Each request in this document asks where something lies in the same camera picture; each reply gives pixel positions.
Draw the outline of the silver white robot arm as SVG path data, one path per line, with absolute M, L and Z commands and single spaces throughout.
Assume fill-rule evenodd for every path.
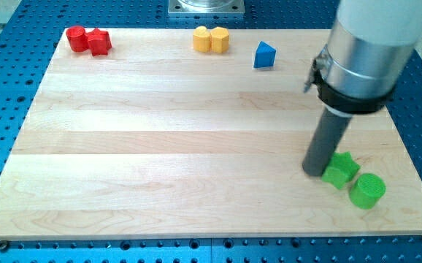
M 375 113 L 393 94 L 422 35 L 422 0 L 342 0 L 306 86 L 328 115 Z

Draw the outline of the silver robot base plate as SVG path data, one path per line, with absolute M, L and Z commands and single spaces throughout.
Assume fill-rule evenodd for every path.
M 211 15 L 223 13 L 243 15 L 244 0 L 169 0 L 170 15 Z

